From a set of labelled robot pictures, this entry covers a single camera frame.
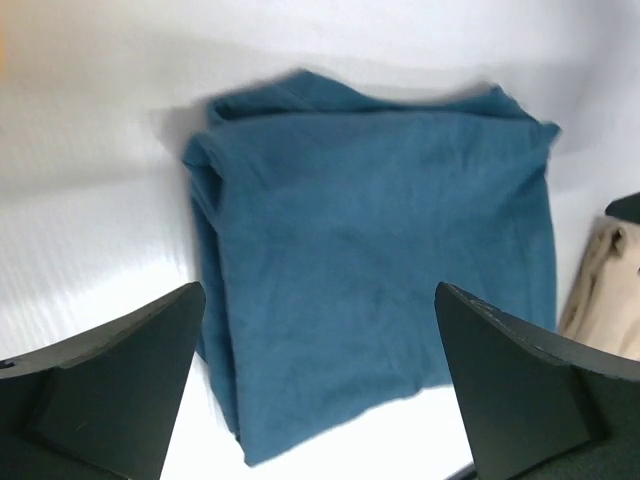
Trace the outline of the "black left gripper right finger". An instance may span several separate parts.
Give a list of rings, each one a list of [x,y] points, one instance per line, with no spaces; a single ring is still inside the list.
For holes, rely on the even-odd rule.
[[[435,309],[473,465],[465,479],[636,479],[639,364],[447,283]]]

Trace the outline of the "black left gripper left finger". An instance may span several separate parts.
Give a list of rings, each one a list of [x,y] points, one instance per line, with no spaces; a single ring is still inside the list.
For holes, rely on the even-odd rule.
[[[2,360],[2,478],[159,478],[204,306],[201,284],[188,283]]]

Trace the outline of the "dark blue t shirt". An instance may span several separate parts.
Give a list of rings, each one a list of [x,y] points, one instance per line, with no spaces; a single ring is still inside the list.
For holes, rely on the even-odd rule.
[[[502,89],[401,104],[301,71],[206,115],[183,156],[198,351],[248,465],[449,384],[442,282],[555,327],[546,170],[560,129]]]

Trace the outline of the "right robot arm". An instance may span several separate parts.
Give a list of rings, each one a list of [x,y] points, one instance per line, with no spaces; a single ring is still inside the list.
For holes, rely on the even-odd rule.
[[[640,193],[634,193],[612,201],[605,209],[605,215],[620,221],[640,224]]]

